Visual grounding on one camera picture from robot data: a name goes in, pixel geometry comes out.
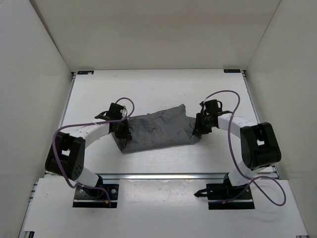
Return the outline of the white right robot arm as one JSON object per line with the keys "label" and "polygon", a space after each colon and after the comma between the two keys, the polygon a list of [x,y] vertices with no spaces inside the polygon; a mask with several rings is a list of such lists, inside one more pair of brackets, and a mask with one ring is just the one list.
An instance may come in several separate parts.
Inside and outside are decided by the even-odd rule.
{"label": "white right robot arm", "polygon": [[256,123],[237,117],[231,111],[223,111],[218,100],[203,101],[202,109],[196,114],[193,135],[205,135],[216,127],[227,131],[228,136],[240,139],[240,163],[234,162],[235,169],[226,174],[222,183],[207,185],[197,191],[196,197],[208,197],[210,200],[232,200],[241,196],[248,183],[263,169],[281,160],[281,152],[273,127],[268,122]]}

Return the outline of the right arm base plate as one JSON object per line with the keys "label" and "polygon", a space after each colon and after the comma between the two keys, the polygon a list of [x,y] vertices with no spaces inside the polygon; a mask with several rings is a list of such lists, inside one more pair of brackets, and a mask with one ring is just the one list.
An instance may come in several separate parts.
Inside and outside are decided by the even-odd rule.
{"label": "right arm base plate", "polygon": [[254,200],[248,184],[232,186],[229,179],[222,183],[207,183],[209,210],[253,210]]}

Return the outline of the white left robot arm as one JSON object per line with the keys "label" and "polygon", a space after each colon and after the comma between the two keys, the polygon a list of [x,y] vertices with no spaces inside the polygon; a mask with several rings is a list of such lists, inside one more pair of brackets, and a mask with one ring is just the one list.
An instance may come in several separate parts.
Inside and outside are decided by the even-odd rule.
{"label": "white left robot arm", "polygon": [[83,187],[92,197],[103,193],[102,178],[84,167],[85,150],[95,141],[111,133],[130,138],[125,106],[111,103],[107,111],[101,112],[91,122],[69,124],[60,127],[52,138],[45,170],[64,177],[71,188]]}

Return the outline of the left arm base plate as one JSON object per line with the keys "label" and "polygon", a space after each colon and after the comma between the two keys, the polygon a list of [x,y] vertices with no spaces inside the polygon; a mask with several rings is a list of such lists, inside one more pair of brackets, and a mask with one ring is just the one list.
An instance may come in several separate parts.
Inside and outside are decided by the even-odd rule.
{"label": "left arm base plate", "polygon": [[110,201],[107,195],[99,190],[89,190],[82,187],[77,187],[74,193],[73,204],[74,208],[117,208],[118,202],[118,183],[104,183],[104,189],[108,192]]}

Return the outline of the grey pleated skirt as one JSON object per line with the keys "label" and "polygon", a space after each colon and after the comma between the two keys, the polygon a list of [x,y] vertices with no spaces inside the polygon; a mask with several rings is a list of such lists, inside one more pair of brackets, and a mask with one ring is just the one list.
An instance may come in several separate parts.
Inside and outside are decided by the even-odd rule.
{"label": "grey pleated skirt", "polygon": [[112,134],[123,154],[193,145],[201,137],[193,134],[195,118],[186,115],[181,104],[152,114],[131,117],[128,120],[131,139],[119,139]]}

